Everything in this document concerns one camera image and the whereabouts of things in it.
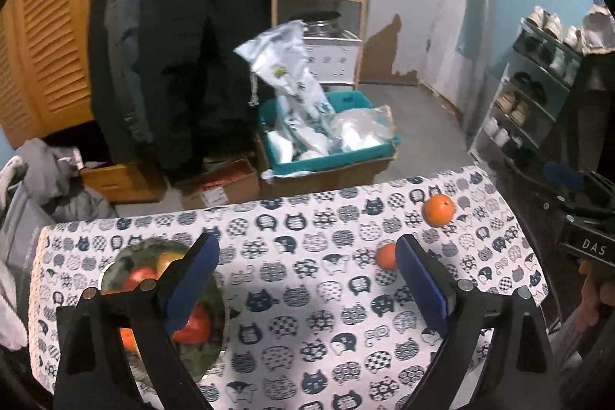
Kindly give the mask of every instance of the hand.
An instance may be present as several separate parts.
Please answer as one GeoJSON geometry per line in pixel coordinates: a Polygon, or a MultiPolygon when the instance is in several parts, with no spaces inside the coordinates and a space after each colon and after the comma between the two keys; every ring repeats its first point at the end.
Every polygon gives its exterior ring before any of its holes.
{"type": "Polygon", "coordinates": [[[590,261],[581,261],[579,273],[587,278],[581,290],[581,303],[574,326],[579,332],[584,332],[598,323],[598,306],[601,303],[615,306],[615,278],[600,278],[590,261]]]}

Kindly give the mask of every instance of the pot lid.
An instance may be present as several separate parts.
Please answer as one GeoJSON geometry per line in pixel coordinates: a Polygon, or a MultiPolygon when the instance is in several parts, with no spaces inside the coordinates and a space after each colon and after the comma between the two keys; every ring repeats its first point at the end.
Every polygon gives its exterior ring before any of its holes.
{"type": "Polygon", "coordinates": [[[338,12],[308,12],[293,16],[291,20],[303,20],[304,23],[331,22],[340,16],[338,12]]]}

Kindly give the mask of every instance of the orange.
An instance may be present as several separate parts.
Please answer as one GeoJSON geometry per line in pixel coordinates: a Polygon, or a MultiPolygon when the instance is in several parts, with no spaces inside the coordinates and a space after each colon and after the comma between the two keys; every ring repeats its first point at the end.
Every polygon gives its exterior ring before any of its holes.
{"type": "Polygon", "coordinates": [[[168,265],[173,261],[177,261],[178,259],[182,259],[184,254],[179,252],[161,252],[158,256],[158,260],[156,261],[156,274],[160,277],[168,268],[168,265]]]}
{"type": "Polygon", "coordinates": [[[376,251],[376,264],[383,270],[396,270],[395,243],[383,245],[376,251]]]}
{"type": "Polygon", "coordinates": [[[139,348],[136,346],[135,335],[131,328],[119,329],[119,334],[122,337],[122,344],[128,351],[139,354],[139,348]]]}
{"type": "Polygon", "coordinates": [[[434,195],[423,204],[423,219],[433,227],[450,223],[455,215],[455,202],[447,195],[434,195]]]}

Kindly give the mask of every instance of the table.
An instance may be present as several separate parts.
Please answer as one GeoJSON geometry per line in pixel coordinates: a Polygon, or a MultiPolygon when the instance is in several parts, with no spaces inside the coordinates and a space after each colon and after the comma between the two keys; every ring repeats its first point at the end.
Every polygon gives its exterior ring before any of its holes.
{"type": "MultiPolygon", "coordinates": [[[[217,410],[399,410],[441,342],[401,276],[376,249],[413,234],[455,278],[481,290],[548,293],[536,256],[487,174],[470,166],[427,178],[145,217],[56,224],[39,238],[30,293],[33,374],[53,392],[60,351],[55,308],[96,286],[121,248],[148,237],[219,238],[216,269],[230,309],[226,351],[199,387],[217,410]],[[429,227],[424,199],[456,201],[455,220],[429,227]]],[[[485,357],[491,332],[477,346],[485,357]]],[[[162,408],[153,389],[144,400],[162,408]]]]}

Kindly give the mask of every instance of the blue gripper pad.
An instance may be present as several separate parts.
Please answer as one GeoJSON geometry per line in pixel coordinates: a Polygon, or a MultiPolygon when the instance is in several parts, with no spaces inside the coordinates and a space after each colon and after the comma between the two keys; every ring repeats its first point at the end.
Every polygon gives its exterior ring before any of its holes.
{"type": "Polygon", "coordinates": [[[445,278],[442,271],[445,274],[448,272],[439,262],[428,261],[433,258],[427,255],[412,235],[404,235],[397,240],[395,257],[399,271],[421,311],[427,328],[438,332],[444,338],[448,332],[448,315],[453,312],[456,302],[452,287],[446,280],[442,280],[445,278]],[[427,269],[440,276],[433,277],[427,269]],[[440,282],[440,287],[444,290],[438,287],[435,280],[440,282]]]}
{"type": "MultiPolygon", "coordinates": [[[[201,235],[201,237],[181,260],[192,259],[192,263],[185,268],[181,281],[169,296],[167,303],[162,305],[162,310],[166,315],[164,327],[169,335],[186,325],[207,281],[218,266],[220,256],[218,239],[213,235],[201,235]],[[205,237],[206,240],[201,249],[197,251],[195,247],[200,243],[201,237],[205,237]]],[[[169,268],[175,263],[180,263],[180,261],[174,261],[169,268]]]]}

